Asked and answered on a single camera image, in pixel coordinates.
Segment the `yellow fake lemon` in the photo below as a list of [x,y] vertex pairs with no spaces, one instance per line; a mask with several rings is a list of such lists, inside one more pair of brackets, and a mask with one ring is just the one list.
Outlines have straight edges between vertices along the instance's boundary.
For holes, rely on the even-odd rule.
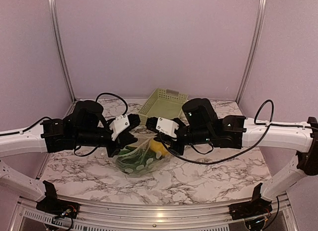
[[156,153],[157,159],[165,157],[165,156],[169,156],[168,150],[162,145],[162,143],[157,142],[154,139],[150,140],[149,148],[150,148],[150,150],[152,150],[153,152]]

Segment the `clear zip top bag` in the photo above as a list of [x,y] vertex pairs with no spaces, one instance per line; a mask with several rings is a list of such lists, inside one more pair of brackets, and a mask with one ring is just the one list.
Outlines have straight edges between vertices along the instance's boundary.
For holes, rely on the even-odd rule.
[[172,155],[154,137],[125,146],[113,158],[115,166],[128,176],[143,176],[167,165]]

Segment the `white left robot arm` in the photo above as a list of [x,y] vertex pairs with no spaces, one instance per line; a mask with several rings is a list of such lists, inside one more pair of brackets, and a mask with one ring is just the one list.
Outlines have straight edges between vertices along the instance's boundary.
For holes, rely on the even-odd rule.
[[57,198],[55,186],[48,181],[27,176],[6,163],[8,157],[29,154],[52,154],[78,151],[83,147],[93,150],[105,148],[108,157],[114,157],[135,143],[131,130],[139,126],[137,114],[124,112],[106,120],[103,106],[92,100],[78,102],[72,113],[63,119],[41,118],[33,125],[0,134],[0,183],[24,198],[43,202],[45,208],[57,214],[63,203]]

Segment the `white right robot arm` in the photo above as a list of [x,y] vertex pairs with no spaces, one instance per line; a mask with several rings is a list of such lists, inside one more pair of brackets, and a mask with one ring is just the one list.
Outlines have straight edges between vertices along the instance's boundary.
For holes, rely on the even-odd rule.
[[296,155],[271,179],[255,187],[246,211],[257,215],[281,192],[307,176],[318,174],[318,120],[284,123],[228,115],[219,119],[209,100],[195,98],[183,106],[189,125],[169,121],[172,150],[181,157],[185,145],[211,144],[217,148],[249,151],[254,147],[291,149]]

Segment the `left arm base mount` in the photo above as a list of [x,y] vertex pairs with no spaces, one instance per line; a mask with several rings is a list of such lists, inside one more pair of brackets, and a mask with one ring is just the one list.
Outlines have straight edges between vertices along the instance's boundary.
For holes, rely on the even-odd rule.
[[66,216],[66,211],[70,210],[68,216],[75,219],[78,215],[79,203],[59,199],[52,183],[43,181],[43,184],[45,186],[45,196],[37,202],[36,209],[56,215],[56,217],[64,217]]

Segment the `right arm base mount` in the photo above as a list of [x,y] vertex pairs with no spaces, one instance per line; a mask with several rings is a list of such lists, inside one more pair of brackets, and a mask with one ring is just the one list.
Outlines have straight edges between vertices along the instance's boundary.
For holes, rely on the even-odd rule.
[[272,201],[263,199],[261,187],[263,183],[255,186],[250,201],[234,203],[229,205],[229,214],[233,220],[246,219],[272,211]]

